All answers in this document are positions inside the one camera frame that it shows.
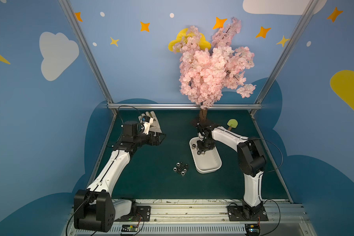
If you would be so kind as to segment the heap of nuts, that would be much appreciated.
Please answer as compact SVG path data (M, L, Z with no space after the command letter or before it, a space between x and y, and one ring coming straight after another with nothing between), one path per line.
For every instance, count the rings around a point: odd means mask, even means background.
M205 151L204 150L201 150L200 147L202 147L202 145L200 143L194 143L192 144L191 148L192 150L196 151L197 152L197 155L204 155L205 154Z

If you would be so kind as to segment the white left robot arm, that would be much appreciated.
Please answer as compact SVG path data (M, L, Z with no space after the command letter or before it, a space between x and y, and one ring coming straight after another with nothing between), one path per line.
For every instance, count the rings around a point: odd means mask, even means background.
M125 122L122 128L100 174L87 189L78 190L74 196L74 213L69 221L73 222L75 229L106 233L116 220L124 216L133 219L137 215L134 200L112 200L114 187L134 153L144 145L160 145L165 134L150 113L141 115L138 122Z

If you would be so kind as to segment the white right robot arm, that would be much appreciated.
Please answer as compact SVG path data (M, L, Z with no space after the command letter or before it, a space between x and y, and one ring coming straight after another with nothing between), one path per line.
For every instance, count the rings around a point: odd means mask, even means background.
M198 136L189 141L196 170L200 174L217 171L222 166L216 141L237 153L238 165L244 175L244 196L241 214L252 220L263 211L262 178L266 155L259 139L238 135L216 124L196 123Z

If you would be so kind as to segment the white storage box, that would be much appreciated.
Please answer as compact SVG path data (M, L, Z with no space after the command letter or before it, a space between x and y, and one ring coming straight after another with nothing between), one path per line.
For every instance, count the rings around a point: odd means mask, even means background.
M222 166L222 161L217 148L215 147L212 150L205 151L204 154L201 152L201 154L198 155L199 151L197 142L199 140L199 137L195 137L189 141L196 170L200 174L208 174L217 171Z

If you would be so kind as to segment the pile of steel nuts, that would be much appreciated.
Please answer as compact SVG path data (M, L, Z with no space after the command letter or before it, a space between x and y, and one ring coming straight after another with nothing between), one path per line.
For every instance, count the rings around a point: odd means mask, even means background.
M177 162L175 167L173 167L173 171L178 173L181 176L185 176L187 171L189 170L188 163Z

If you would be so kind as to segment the white canvas work glove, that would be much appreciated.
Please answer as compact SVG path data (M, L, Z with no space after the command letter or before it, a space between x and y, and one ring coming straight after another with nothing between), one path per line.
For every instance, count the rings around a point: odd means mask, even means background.
M159 133L162 133L162 130L161 130L161 127L160 127L160 124L159 124L159 120L155 114L154 111L151 111L151 112L145 112L145 113L142 113L141 115L147 115L147 116L150 116L153 118L153 123L149 129L149 132L159 132Z

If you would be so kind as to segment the green toy paddle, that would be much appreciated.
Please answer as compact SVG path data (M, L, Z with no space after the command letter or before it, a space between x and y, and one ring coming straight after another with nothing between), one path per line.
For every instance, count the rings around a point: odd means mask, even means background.
M238 121L236 119L230 119L228 122L227 122L227 130L231 131L232 129L235 129L237 128L238 126Z

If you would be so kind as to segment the pink blossom artificial tree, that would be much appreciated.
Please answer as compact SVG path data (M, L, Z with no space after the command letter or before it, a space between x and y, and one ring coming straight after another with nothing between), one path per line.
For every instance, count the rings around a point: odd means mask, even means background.
M224 19L218 23L211 49L201 48L203 35L196 26L190 26L172 46L174 53L182 55L180 91L200 107L201 122L206 121L208 109L221 99L224 88L235 90L242 98L249 98L256 89L244 76L245 70L254 67L254 53L248 47L231 46L233 38L241 32L241 21L233 17L226 26Z

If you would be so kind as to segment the left green circuit board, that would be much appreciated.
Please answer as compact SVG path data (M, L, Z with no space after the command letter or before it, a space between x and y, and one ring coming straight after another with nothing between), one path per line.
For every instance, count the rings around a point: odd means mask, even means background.
M121 233L122 234L135 234L138 232L138 226L137 225L122 225L121 226Z

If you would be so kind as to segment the green circuit board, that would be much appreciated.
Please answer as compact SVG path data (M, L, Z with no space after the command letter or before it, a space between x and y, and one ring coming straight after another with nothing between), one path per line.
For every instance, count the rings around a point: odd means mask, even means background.
M138 232L138 226L137 225L122 225L121 226L121 233L122 234L135 234Z
M258 224L246 224L245 235L246 236L259 236L261 232L260 225Z

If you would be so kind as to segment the right green circuit board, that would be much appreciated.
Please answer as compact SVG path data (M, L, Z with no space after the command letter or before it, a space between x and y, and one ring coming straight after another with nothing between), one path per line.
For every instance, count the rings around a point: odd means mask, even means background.
M261 232L260 225L258 224L246 224L245 235L246 236L259 236Z

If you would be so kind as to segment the dark tree base plate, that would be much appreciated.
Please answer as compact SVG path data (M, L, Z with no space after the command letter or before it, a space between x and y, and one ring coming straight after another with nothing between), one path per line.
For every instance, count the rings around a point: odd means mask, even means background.
M218 125L210 120L202 120L199 117L194 118L190 124L197 128L198 130L204 130L204 129L214 129L218 127Z

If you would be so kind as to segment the aluminium back frame rail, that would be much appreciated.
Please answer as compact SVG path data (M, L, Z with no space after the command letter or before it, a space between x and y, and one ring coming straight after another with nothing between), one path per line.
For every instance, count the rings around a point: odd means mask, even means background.
M132 104L132 103L108 103L108 108L117 109L121 107L135 107L136 109L155 109L155 110L196 110L200 109L195 104ZM214 104L212 110L260 110L261 104Z

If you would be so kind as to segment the aluminium right frame post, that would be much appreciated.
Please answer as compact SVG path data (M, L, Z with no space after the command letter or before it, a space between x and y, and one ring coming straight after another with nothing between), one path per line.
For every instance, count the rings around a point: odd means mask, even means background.
M254 106L257 106L257 108L253 108L250 110L250 115L251 117L254 117L254 115L257 113L258 110L262 108L262 102L264 101L266 95L268 94L269 90L271 89L272 85L276 81L278 75L282 71L285 63L287 62L290 54L294 50L296 44L298 43L300 37L304 33L305 29L309 25L309 22L311 21L312 17L319 12L319 6L324 6L326 4L326 1L309 1L305 10L303 11L297 25L295 26L291 36L290 40L287 43L287 45L284 47L280 57L278 58L273 70L271 71L270 75L268 76L265 84L263 85L259 95L257 96Z

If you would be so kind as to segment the aluminium frame post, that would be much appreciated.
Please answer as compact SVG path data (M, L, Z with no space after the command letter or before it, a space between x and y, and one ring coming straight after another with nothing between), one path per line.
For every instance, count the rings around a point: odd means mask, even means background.
M59 3L61 5L61 7L62 7L62 10L63 10L66 18L69 21L69 24L70 24L70 26L71 26L71 28L72 28L72 30L73 30L78 42L79 42L79 45L82 48L82 51L83 51L83 53L84 53L84 55L85 55L85 57L86 57L86 59L87 59L87 61L89 63L89 66L90 66L90 68L91 68L91 70L92 70L92 72L93 72L93 74L94 74L94 76L95 76L95 78L96 78L96 80L97 80L97 82L98 82L98 84L100 86L100 89L101 89L101 91L102 91L102 93L103 93L103 95L104 95L104 97L105 97L105 99L107 101L108 109L110 109L112 111L114 116L117 116L117 114L118 114L117 109L109 108L109 105L114 103L113 99L112 99L112 96L111 96L111 94L109 92L109 89L108 89L107 84L106 84L106 82L104 80L104 77L103 77L103 75L102 75L102 73L101 73L101 71L100 71L100 69L98 67L98 64L97 64L97 62L96 62L96 60L95 60L95 58L93 56L93 53L92 53L92 51L91 51L91 49L89 47L89 44L88 44L88 42L86 40L86 37L85 37L85 35L83 33L83 30L82 30L82 28L81 28L81 26L79 24L79 21L77 20L77 17L75 15L75 12L73 10L71 2L68 1L68 0L59 0Z
M265 84L263 85L259 95L257 96L254 106L257 106L257 108L253 108L250 110L250 115L251 117L254 117L254 115L257 113L258 110L262 108L262 102L264 101L266 95L268 94L269 90L271 89L272 85L276 81L278 75L282 71L285 63L287 62L290 54L294 50L296 44L298 43L300 37L304 33L305 29L309 25L309 22L311 21L312 17L319 12L319 6L324 6L326 4L326 1L309 1L305 10L303 11L297 25L295 26L291 36L290 40L287 43L287 45L284 47L280 57L278 58L273 70L271 71L270 75L268 76Z

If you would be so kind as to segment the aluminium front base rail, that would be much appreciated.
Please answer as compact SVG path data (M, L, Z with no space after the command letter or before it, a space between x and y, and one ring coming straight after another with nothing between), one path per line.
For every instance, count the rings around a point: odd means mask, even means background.
M67 221L63 236L245 236L246 224L260 225L260 236L315 236L317 233L301 204L267 200L252 220L241 214L233 199L138 199L138 215L118 220L108 232L75 229ZM122 225L137 225L135 234L122 234Z

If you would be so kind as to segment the aluminium left frame post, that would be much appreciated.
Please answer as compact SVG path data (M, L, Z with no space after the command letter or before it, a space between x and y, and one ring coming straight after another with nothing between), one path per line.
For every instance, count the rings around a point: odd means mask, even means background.
M82 51L83 51L83 53L84 53L84 55L85 55L85 57L86 57L86 59L87 59L87 61L89 63L89 66L90 66L90 68L91 68L91 70L92 70L92 72L93 72L93 74L94 74L94 76L95 76L95 78L96 78L96 80L97 80L97 82L98 82L98 84L100 86L100 89L101 89L101 91L102 91L102 93L103 93L103 95L104 95L104 97L105 97L105 99L107 101L108 109L110 109L112 111L114 116L117 116L117 114L118 114L117 109L109 108L109 105L114 103L113 99L112 99L112 96L111 96L111 94L109 92L109 89L108 89L107 84L106 84L106 82L104 80L104 77L103 77L103 75L102 75L102 73L101 73L101 71L100 71L100 69L98 67L98 64L97 64L97 62L96 62L96 60L95 60L95 58L93 56L93 53L92 53L92 51L91 51L91 49L89 47L89 44L88 44L88 42L86 40L86 37L85 37L85 35L83 33L83 30L82 30L82 28L81 28L81 26L79 24L79 21L77 20L77 17L75 15L75 12L73 10L71 2L68 1L68 0L59 0L59 3L61 5L61 7L62 7L62 10L63 10L66 18L69 21L69 24L70 24L70 26L71 26L71 28L72 28L72 30L73 30L78 42L79 42L79 45L82 48Z

